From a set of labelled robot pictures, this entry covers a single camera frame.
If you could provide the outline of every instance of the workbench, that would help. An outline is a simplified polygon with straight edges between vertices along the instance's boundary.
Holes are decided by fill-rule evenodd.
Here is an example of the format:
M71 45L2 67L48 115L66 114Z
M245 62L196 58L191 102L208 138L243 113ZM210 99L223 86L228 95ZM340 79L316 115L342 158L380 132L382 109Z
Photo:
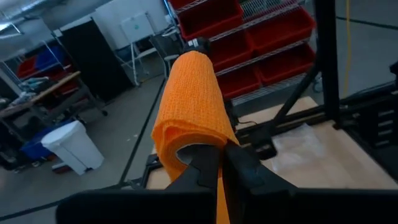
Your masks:
M44 90L43 92L39 93L38 95L34 96L32 99L25 103L21 103L16 106L9 106L3 110L0 111L0 122L4 124L10 132L18 138L18 140L22 142L28 141L28 139L25 137L25 134L14 124L14 122L10 119L7 119L13 114L16 114L20 111L23 110L29 110L32 112L32 114L36 117L38 117L41 122L43 122L44 125L47 127L50 127L53 125L53 121L59 117L61 114L63 114L67 109L69 109L74 103L78 102L83 98L84 96L87 96L90 103L98 108L100 111L102 111L101 105L97 102L96 98L91 94L90 90L88 87L83 83L83 81L80 79L80 72L75 72L72 74L67 75L63 79L59 80L56 84L52 85L50 88ZM51 111L46 111L43 112L37 104L42 101L46 96L49 96L53 92L57 91L61 86L64 84L72 81L72 80L77 80L79 89L78 91L74 92L71 96L69 96L66 100L62 101L57 107L52 109ZM78 110L75 110L72 112L71 116L76 116L82 108L79 108Z
M299 99L289 113L295 113L317 104L310 97ZM282 105L240 117L240 122L261 123L272 119ZM254 123L240 124L241 129ZM398 189L395 181L371 159L343 130L335 130L328 121L312 126L315 135L323 144L326 154L293 169L277 172L279 176L296 185L307 188L333 189ZM272 170L271 160L262 161ZM148 178L147 189L164 189L170 179L164 168L153 170Z

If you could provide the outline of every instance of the red plastic bin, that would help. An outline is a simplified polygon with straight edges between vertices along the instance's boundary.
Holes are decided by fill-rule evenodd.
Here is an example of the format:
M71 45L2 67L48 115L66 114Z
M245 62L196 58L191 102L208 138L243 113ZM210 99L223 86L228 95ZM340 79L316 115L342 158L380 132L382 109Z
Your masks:
M243 24L243 10L236 0L207 0L178 15L182 37L211 38Z
M193 3L195 0L169 0L173 9L179 9L187 4Z
M242 30L211 43L211 56L214 71L243 63L251 58L252 47L248 34Z
M223 97L227 99L250 93L261 86L253 65L217 77L217 81Z
M263 84L271 85L307 72L314 60L315 52L303 44L259 61L256 72Z
M254 50L263 55L310 37L314 27L315 21L300 7L251 27L248 32Z
M25 78L30 74L35 73L36 72L35 64L36 64L36 57L31 57L23 61L18 66L18 71L17 71L18 78Z

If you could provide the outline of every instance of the blue bin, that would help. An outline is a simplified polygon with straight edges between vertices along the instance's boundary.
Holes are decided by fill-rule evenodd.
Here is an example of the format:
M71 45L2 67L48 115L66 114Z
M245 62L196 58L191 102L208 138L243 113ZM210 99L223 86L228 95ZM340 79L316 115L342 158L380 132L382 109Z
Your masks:
M51 51L54 53L59 62L64 62L65 54L63 53L61 47L51 47ZM45 49L43 52L39 53L36 59L35 69L40 71L48 66L56 64L57 60L55 59L54 55L51 54L49 49Z
M49 155L52 154L52 152L50 152L48 149L44 148L41 141L42 138L52 132L53 130L64 126L68 123L71 123L72 120L67 120L64 122L61 122L55 126L52 126L50 128L46 128L43 131L35 134L35 136L32 138L32 140L30 140L29 142L27 142L22 148L21 151L24 152L27 157L31 158L33 161L39 160L42 157L47 157Z

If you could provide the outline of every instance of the plastic bag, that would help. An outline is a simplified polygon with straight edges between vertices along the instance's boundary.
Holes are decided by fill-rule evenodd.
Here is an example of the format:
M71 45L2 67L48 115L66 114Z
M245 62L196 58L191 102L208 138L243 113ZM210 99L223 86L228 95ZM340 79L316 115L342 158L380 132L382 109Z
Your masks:
M307 124L275 136L272 141L278 151L278 155L271 159L275 172L307 164L326 154L322 143Z

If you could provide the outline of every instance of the yellow cable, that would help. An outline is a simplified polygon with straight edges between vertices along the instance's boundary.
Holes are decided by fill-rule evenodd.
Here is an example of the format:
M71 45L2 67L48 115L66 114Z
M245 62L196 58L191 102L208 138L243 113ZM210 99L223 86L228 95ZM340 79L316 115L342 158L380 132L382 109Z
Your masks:
M347 96L349 70L351 69L351 29L349 27L349 0L346 0L346 23L347 23L347 64L344 76L343 98Z

